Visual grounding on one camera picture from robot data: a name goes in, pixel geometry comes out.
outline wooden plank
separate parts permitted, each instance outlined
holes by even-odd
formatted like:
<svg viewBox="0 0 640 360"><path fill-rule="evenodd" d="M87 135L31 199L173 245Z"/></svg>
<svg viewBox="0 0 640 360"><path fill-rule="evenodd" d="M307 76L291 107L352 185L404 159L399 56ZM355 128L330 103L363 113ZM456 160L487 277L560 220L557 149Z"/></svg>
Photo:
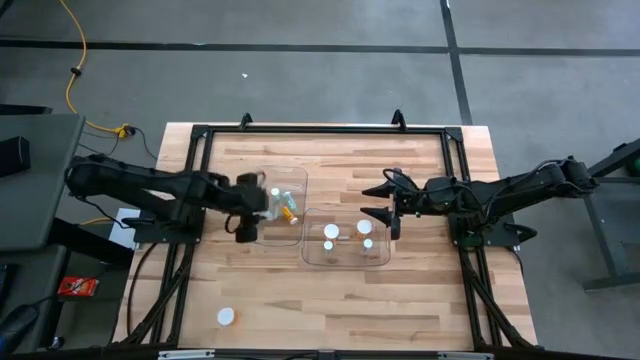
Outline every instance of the wooden plank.
<svg viewBox="0 0 640 360"><path fill-rule="evenodd" d="M167 125L159 169L183 169L191 126ZM498 179L488 129L463 127L463 133L472 179ZM435 136L406 134L217 134L209 170L233 179L264 165L301 167L309 177L306 208L358 211L361 206L388 203L360 194L383 182L382 168L402 167L418 183L442 176L439 141ZM197 159L201 152L199 144ZM460 263L444 218L403 218L402 239L392 244L391 261L366 269L310 267L298 246L236 244L222 229L223 221L224 216L207 213L191 271L181 347L472 348ZM273 237L287 235L282 229L270 231ZM133 299L133 324L157 296L166 249L158 245L142 268ZM141 255L142 251L136 252L131 273ZM502 249L489 249L487 259L498 304L525 338L535 342L516 259ZM126 336L126 300L114 340ZM227 306L236 310L237 319L221 327L216 313ZM489 339L486 311L483 306L479 311Z"/></svg>

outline plastic tray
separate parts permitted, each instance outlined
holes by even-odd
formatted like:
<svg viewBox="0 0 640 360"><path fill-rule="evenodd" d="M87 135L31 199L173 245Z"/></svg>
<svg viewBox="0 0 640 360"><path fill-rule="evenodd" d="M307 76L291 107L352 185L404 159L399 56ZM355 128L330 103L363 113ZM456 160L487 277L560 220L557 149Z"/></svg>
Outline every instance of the plastic tray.
<svg viewBox="0 0 640 360"><path fill-rule="evenodd" d="M357 234L356 224L360 220L373 224L372 232L366 237L373 241L370 249L365 249L364 239ZM331 251L324 248L327 241L324 228L328 224L340 229ZM381 266L391 259L388 231L383 223L359 211L309 209L305 214L302 258L307 264L317 266Z"/></svg>
<svg viewBox="0 0 640 360"><path fill-rule="evenodd" d="M299 167L265 166L259 169L264 171L265 180L263 187L269 194L269 211L273 214L278 211L278 217L272 220L263 220L258 225L257 244L265 246L295 246L302 239L302 231L307 199L307 172ZM289 192L295 202L296 208L293 215L298 221L291 225L283 216L282 200L276 200L271 195L271 190L277 188L280 195Z"/></svg>

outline concrete floor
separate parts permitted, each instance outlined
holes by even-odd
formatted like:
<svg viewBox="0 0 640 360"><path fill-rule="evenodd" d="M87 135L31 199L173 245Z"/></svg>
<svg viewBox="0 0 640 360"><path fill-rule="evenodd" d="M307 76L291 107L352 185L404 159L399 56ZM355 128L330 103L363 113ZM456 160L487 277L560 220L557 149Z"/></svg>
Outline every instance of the concrete floor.
<svg viewBox="0 0 640 360"><path fill-rule="evenodd" d="M438 0L68 2L92 40L447 45ZM460 46L640 47L640 3L633 0L449 3ZM51 0L16 0L0 20L0 36L78 39ZM79 57L77 50L0 48L0 103L68 112L64 87ZM473 123L490 127L502 175L569 154L592 164L640 134L638 57L463 55L461 65ZM154 152L166 122L239 120L244 112L256 121L387 123L401 108L411 123L462 123L446 54L95 50L73 99L96 123L142 128ZM89 136L81 141L104 151L112 146ZM154 163L139 138L123 141L113 156ZM101 204L112 213L120 205ZM77 222L98 214L64 200L59 215ZM583 203L552 200L516 220L539 230L522 250L539 343L639 358L640 287L594 294L581 288L606 274ZM97 323L72 326L67 337L76 346L106 342L112 324Z"/></svg>

